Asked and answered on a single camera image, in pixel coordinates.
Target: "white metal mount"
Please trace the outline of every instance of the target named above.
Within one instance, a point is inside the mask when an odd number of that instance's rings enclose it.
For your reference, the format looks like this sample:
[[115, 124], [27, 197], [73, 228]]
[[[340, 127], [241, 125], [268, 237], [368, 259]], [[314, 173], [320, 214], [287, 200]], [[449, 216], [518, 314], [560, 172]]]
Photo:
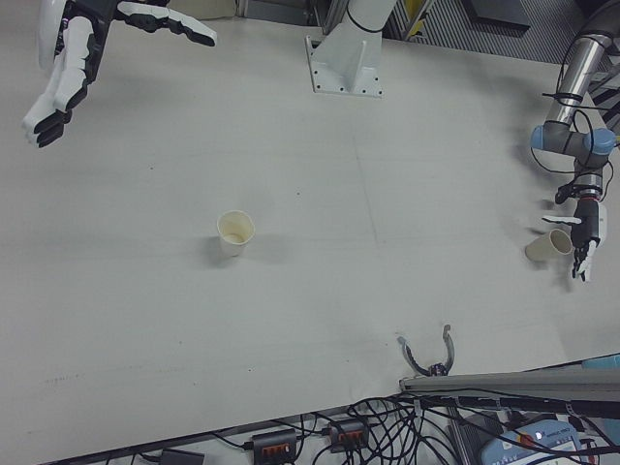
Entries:
[[381, 98], [382, 29], [397, 0], [351, 0], [345, 17], [314, 48], [306, 37], [315, 92]]

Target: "robotic arm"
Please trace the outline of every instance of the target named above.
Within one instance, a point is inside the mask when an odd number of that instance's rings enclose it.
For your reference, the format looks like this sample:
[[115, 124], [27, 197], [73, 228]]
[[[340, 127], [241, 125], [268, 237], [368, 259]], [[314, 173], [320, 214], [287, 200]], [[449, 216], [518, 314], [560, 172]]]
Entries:
[[542, 126], [532, 133], [532, 148], [574, 157], [574, 178], [561, 186], [557, 204], [577, 199], [573, 217], [545, 216], [551, 223], [571, 226], [574, 247], [573, 277], [590, 281], [595, 250], [606, 237], [607, 211], [601, 204], [603, 168], [616, 145], [616, 135], [608, 129], [587, 134], [571, 130], [575, 113], [582, 105], [592, 75], [605, 50], [620, 37], [620, 0], [611, 0], [590, 16], [574, 44], [574, 55], [566, 73], [558, 78], [554, 102]]
[[165, 8], [169, 0], [43, 0], [39, 65], [49, 74], [45, 92], [23, 119], [26, 138], [45, 147], [60, 138], [72, 110], [86, 97], [104, 53], [109, 25], [123, 20], [146, 32], [166, 27], [214, 47], [216, 33], [196, 19]]

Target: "robotic hand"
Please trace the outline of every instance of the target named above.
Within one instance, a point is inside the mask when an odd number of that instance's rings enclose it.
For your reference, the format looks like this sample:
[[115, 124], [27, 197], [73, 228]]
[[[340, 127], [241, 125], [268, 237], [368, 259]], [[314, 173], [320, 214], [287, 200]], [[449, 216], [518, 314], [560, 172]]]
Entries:
[[574, 246], [573, 278], [580, 276], [590, 282], [592, 261], [596, 249], [607, 236], [607, 209], [594, 198], [582, 198], [577, 203], [574, 216], [543, 216], [546, 222], [571, 226]]
[[39, 65], [49, 74], [49, 82], [23, 119], [26, 138], [45, 147], [63, 135], [72, 110], [97, 76], [109, 25], [115, 19], [146, 32], [166, 27], [192, 42], [214, 47], [217, 34], [193, 17], [165, 8], [169, 1], [43, 0]]

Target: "white table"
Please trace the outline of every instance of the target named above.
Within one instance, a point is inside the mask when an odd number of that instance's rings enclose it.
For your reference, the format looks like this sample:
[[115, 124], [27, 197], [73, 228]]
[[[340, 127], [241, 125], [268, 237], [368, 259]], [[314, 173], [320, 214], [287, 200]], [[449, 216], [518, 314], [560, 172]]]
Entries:
[[[67, 134], [38, 150], [19, 130], [46, 84], [36, 18], [10, 6], [0, 463], [393, 393], [411, 374], [396, 337], [430, 364], [445, 323], [453, 373], [620, 349], [617, 186], [592, 284], [522, 253], [564, 181], [526, 149], [556, 66], [385, 43], [385, 98], [346, 98], [313, 94], [303, 28], [217, 21], [210, 49], [115, 24]], [[233, 208], [258, 233], [226, 262]]]

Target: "paper cup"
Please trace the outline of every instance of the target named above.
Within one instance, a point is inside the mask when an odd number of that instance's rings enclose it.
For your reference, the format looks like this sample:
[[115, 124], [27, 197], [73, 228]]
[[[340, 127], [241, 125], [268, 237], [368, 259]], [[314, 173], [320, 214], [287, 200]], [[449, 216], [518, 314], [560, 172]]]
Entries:
[[573, 250], [571, 237], [562, 230], [551, 230], [525, 247], [525, 255], [533, 262], [544, 262]]
[[236, 257], [254, 237], [254, 223], [244, 211], [227, 211], [217, 220], [220, 247], [227, 257]]

